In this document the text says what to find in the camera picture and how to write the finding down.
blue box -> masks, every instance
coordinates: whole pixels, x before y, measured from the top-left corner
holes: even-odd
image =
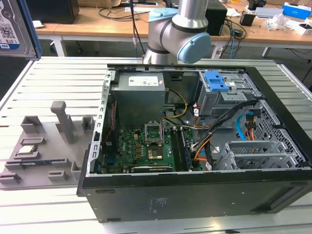
[[[296,17],[299,19],[306,19],[307,17],[310,16],[311,14],[311,7],[307,7],[307,6],[301,6],[301,5],[291,5],[291,3],[284,3],[283,5],[283,15],[285,16],[292,16],[292,17]]]

power connector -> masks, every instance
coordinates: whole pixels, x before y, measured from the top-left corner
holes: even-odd
[[[234,36],[241,38],[243,36],[243,31],[239,29],[234,29]]]

motherboard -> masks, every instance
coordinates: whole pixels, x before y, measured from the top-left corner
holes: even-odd
[[[147,134],[148,140],[145,129],[120,129],[117,153],[104,157],[103,173],[175,172],[191,168],[189,150],[194,143],[191,129],[152,128]],[[162,141],[155,143],[150,139]]]

table leg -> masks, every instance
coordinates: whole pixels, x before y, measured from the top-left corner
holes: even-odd
[[[270,47],[265,47],[263,53],[262,53],[262,57],[266,58],[268,53],[270,52],[271,48]]]
[[[95,41],[94,42],[94,50],[95,50],[95,52],[99,52],[99,42],[98,41]]]
[[[212,59],[219,59],[224,46],[225,46],[224,42],[222,42],[222,41],[216,42],[214,45],[214,51],[213,51],[211,58]]]
[[[55,35],[55,36],[51,37],[51,40],[54,41],[54,45],[55,45],[55,48],[57,50],[58,56],[59,57],[66,57],[67,52],[66,52],[64,42],[62,41],[62,37]]]

light blue joint cap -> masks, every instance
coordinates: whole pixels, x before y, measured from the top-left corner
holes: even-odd
[[[150,11],[148,22],[172,18],[178,12],[175,8],[157,8]]]
[[[187,64],[195,63],[207,55],[210,46],[210,35],[208,33],[199,33],[181,47],[176,58]]]

